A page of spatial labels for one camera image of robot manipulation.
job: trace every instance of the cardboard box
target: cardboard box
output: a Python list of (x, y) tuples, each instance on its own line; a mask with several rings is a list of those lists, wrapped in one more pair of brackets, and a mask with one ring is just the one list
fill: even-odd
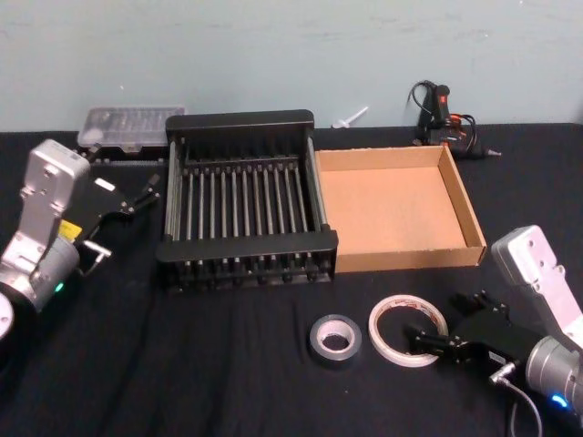
[(447, 147), (321, 150), (337, 272), (475, 266), (486, 252)]

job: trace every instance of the masking tape roll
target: masking tape roll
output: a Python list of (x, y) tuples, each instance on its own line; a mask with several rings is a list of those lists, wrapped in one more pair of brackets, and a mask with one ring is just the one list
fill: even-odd
[(403, 367), (424, 367), (435, 362), (435, 360), (439, 358), (436, 355), (431, 355), (429, 353), (419, 355), (402, 353), (389, 347), (389, 345), (384, 342), (379, 333), (379, 319), (388, 310), (396, 307), (407, 307), (421, 311), (434, 323), (437, 327), (437, 332), (439, 332), (440, 335), (448, 335), (447, 324), (445, 323), (444, 316), (435, 306), (427, 300), (417, 298), (416, 296), (397, 294), (381, 300), (371, 311), (371, 315), (368, 319), (368, 332), (371, 336), (374, 348), (388, 361), (394, 362)]

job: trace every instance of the dish rack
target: dish rack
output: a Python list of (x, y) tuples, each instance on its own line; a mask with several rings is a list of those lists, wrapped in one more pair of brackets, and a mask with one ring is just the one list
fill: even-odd
[(169, 290), (330, 280), (307, 110), (174, 116), (157, 260)]

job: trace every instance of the black table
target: black table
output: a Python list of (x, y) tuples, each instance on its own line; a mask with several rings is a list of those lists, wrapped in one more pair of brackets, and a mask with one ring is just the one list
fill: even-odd
[[(486, 126), (502, 158), (459, 163), (488, 243), (538, 224), (583, 304), (583, 126)], [(28, 151), (45, 138), (73, 147), (75, 133), (0, 134), (0, 248), (15, 231)], [(409, 128), (319, 130), (317, 148), (401, 146)], [(152, 168), (96, 168), (131, 194)], [(3, 392), (0, 435), (501, 436), (504, 389), (451, 362), (404, 369), (368, 340), (379, 300), (408, 293), (432, 301), (450, 327), (457, 291), (488, 290), (513, 320), (541, 330), (536, 314), (504, 284), (488, 255), (479, 268), (339, 275), (334, 283), (167, 296), (153, 281), (161, 205), (101, 242), (115, 251), (82, 285), (67, 284), (46, 308), (21, 378)], [(327, 371), (306, 348), (312, 323), (341, 313), (363, 330), (359, 362)], [(388, 339), (405, 342), (397, 326)], [(541, 404), (547, 435), (574, 431)], [(518, 429), (534, 419), (519, 411)]]

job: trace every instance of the clear plastic case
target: clear plastic case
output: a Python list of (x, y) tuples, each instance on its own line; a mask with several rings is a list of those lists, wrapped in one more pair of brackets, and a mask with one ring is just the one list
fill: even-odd
[(143, 147), (164, 147), (166, 119), (186, 114), (184, 107), (93, 107), (87, 114), (77, 142), (81, 147), (96, 143), (136, 154)]

